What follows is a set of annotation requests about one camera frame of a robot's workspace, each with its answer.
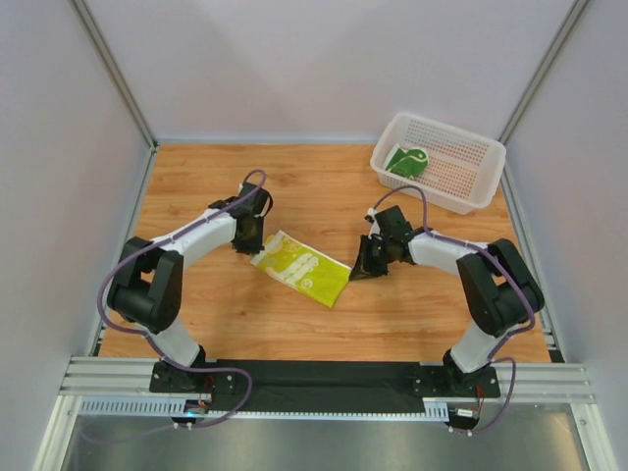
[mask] wooden tabletop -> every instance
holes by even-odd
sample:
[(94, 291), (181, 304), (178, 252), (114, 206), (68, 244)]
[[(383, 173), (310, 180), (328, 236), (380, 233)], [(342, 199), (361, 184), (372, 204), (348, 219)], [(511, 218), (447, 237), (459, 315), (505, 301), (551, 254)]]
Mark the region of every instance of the wooden tabletop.
[[(283, 230), (353, 266), (366, 210), (386, 192), (369, 166), (370, 145), (165, 145), (136, 234), (166, 234), (218, 199), (237, 194), (254, 168), (268, 173), (275, 206), (265, 236)], [(398, 194), (414, 227), (419, 200)], [(499, 191), (491, 206), (460, 216), (430, 205), (430, 226), (458, 238), (515, 240)], [(351, 282), (333, 309), (271, 279), (248, 257), (222, 246), (187, 270), (180, 313), (210, 358), (438, 361), (471, 322), (460, 280), (432, 268), (395, 263), (390, 274)], [(112, 318), (122, 322), (116, 314)], [(524, 362), (549, 360), (540, 323), (502, 350)], [(109, 330), (102, 356), (154, 356), (135, 336)]]

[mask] laundry basket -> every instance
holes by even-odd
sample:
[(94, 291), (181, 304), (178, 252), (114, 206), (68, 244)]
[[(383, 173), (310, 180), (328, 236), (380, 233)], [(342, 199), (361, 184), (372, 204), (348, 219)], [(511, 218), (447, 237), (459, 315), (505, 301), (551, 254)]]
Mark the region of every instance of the laundry basket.
[[(404, 148), (422, 147), (428, 151), (430, 163), (416, 179), (409, 180), (385, 170), (386, 158), (395, 144)], [(438, 121), (399, 113), (375, 146), (371, 167), (384, 186), (418, 185), (425, 191), (429, 202), (458, 214), (467, 214), (491, 203), (505, 157), (505, 147), (496, 140)], [(403, 192), (419, 197), (412, 189)]]

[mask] white vent strip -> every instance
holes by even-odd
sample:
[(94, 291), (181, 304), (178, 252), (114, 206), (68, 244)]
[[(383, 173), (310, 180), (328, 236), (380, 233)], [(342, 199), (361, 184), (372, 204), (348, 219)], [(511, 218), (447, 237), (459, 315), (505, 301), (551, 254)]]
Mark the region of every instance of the white vent strip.
[[(184, 412), (185, 399), (169, 397), (84, 397), (79, 415), (118, 415), (135, 417), (218, 417), (225, 411), (206, 415)], [(235, 417), (250, 419), (282, 418), (294, 420), (373, 420), (398, 422), (446, 422), (446, 402), (426, 402), (425, 412), (405, 414), (338, 413), (338, 412), (239, 412)]]

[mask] wooden table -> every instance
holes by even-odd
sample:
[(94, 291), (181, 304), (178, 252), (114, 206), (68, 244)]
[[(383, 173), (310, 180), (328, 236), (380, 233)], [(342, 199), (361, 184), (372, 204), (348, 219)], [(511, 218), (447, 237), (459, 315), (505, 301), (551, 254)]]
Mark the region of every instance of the wooden table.
[[(208, 203), (237, 194), (246, 173), (262, 168), (275, 199), (265, 235), (284, 230), (352, 266), (360, 235), (368, 232), (366, 210), (387, 190), (369, 166), (371, 152), (370, 145), (162, 146), (136, 234), (151, 238), (176, 229)], [(420, 224), (418, 199), (398, 194), (389, 204)], [(430, 205), (429, 222), (463, 239), (515, 239), (501, 192), (489, 208), (467, 216)], [(329, 309), (223, 246), (185, 272), (180, 316), (210, 358), (441, 360), (471, 322), (459, 279), (407, 264), (390, 269), (387, 277), (349, 283)], [(549, 361), (537, 326), (511, 340), (503, 354)], [(100, 354), (154, 356), (143, 340), (113, 331)]]

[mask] metal frame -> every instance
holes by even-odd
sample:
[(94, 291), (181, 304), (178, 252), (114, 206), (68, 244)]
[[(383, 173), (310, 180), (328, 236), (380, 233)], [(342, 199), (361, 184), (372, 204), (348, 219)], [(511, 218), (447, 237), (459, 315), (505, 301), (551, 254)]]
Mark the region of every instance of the metal frame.
[[(146, 172), (138, 192), (138, 198), (132, 211), (128, 236), (133, 232), (135, 227), (139, 209), (150, 180), (149, 176), (158, 148), (158, 142), (139, 110), (113, 55), (107, 47), (96, 20), (93, 18), (89, 8), (85, 5), (84, 0), (70, 0), (70, 3), (75, 9), (79, 21), (84, 26), (88, 37), (101, 58), (103, 66), (107, 70), (114, 85), (118, 88), (122, 99), (127, 104), (134, 118), (135, 124), (151, 150)], [(502, 143), (507, 144), (510, 141), (517, 125), (536, 97), (540, 86), (569, 39), (574, 27), (578, 25), (579, 21), (582, 19), (583, 13), (589, 3), (590, 0), (574, 0), (562, 26), (554, 37), (546, 55), (535, 71), (521, 100), (504, 128), (499, 139)], [(520, 205), (518, 204), (517, 195), (512, 187), (511, 181), (511, 174), (506, 166), (502, 178), (502, 187), (512, 223), (517, 233), (522, 253), (530, 263), (533, 275), (543, 284), (543, 275), (539, 270), (538, 257), (534, 251), (533, 245), (527, 237), (528, 230), (525, 224), (525, 218), (520, 213)], [(541, 319), (548, 345), (550, 347), (553, 345), (557, 348), (561, 342), (556, 343), (554, 338), (556, 332), (552, 328), (552, 312), (555, 312), (555, 308), (549, 303), (548, 307), (541, 312)], [(102, 331), (99, 329), (94, 333), (95, 344), (97, 344), (101, 332)], [(58, 471), (60, 469), (70, 442), (76, 417), (81, 412), (80, 405), (84, 397), (93, 398), (94, 396), (99, 396), (103, 401), (109, 398), (110, 400), (122, 402), (125, 400), (132, 401), (135, 404), (160, 399), (179, 400), (186, 396), (198, 398), (198, 394), (154, 394), (149, 392), (148, 384), (150, 382), (153, 363), (153, 359), (73, 357), (60, 388), (60, 393), (33, 469), (37, 471)], [(500, 388), (502, 391), (505, 391), (511, 379), (511, 368), (509, 365), (503, 364), (497, 364), (495, 366)], [(467, 399), (431, 398), (424, 400), (436, 405), (443, 401), (463, 402)], [(486, 401), (499, 402), (499, 399), (486, 399)], [(583, 365), (573, 363), (518, 364), (517, 379), (512, 401), (534, 404), (571, 404), (580, 440), (591, 469), (617, 469), (612, 450), (610, 449), (603, 428), (596, 399), (591, 390), (591, 385)], [(266, 416), (286, 418), (281, 414), (272, 414), (270, 412), (266, 414)], [(317, 416), (316, 418), (329, 419), (333, 417)], [(382, 419), (383, 417), (379, 417), (376, 414), (368, 418), (368, 420)]]

